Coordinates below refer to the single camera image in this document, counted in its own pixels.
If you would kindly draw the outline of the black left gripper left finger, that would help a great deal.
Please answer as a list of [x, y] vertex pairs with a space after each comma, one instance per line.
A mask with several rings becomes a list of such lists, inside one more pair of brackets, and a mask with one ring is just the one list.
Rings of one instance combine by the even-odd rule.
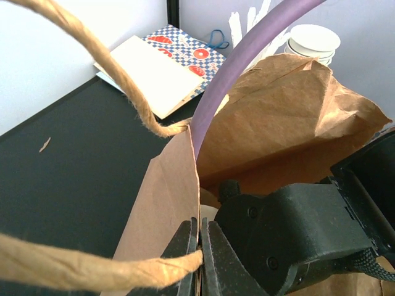
[[[195, 252], [198, 247], [198, 221], [191, 218], [183, 221], [161, 258], [175, 258]], [[196, 273], [187, 274], [185, 278], [163, 289], [138, 288], [131, 290], [129, 296], [193, 296], [196, 295]]]

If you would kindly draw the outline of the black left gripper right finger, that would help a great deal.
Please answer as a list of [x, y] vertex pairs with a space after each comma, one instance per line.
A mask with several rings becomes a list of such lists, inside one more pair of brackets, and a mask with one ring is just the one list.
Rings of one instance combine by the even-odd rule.
[[202, 219], [201, 242], [204, 257], [201, 295], [267, 295], [246, 271], [215, 221]]

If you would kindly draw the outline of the brown kraft paper bag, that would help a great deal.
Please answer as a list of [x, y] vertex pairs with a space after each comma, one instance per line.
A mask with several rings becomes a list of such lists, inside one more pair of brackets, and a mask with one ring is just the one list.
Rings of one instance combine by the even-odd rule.
[[[2, 295], [128, 295], [192, 272], [201, 295], [202, 219], [215, 221], [222, 182], [251, 195], [317, 183], [389, 123], [315, 59], [280, 54], [246, 68], [317, 1], [277, 5], [219, 68], [192, 119], [171, 126], [156, 122], [135, 82], [74, 16], [52, 1], [22, 5], [83, 43], [126, 96], [95, 81], [1, 137]], [[161, 258], [191, 218], [197, 250]], [[350, 272], [284, 295], [393, 294], [394, 281]]]

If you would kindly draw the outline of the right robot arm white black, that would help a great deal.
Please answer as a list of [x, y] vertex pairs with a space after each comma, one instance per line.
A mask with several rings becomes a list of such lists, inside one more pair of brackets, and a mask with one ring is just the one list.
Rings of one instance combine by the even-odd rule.
[[219, 187], [215, 221], [242, 265], [269, 295], [358, 272], [392, 282], [376, 259], [394, 255], [394, 133], [331, 167], [317, 183], [268, 195]]

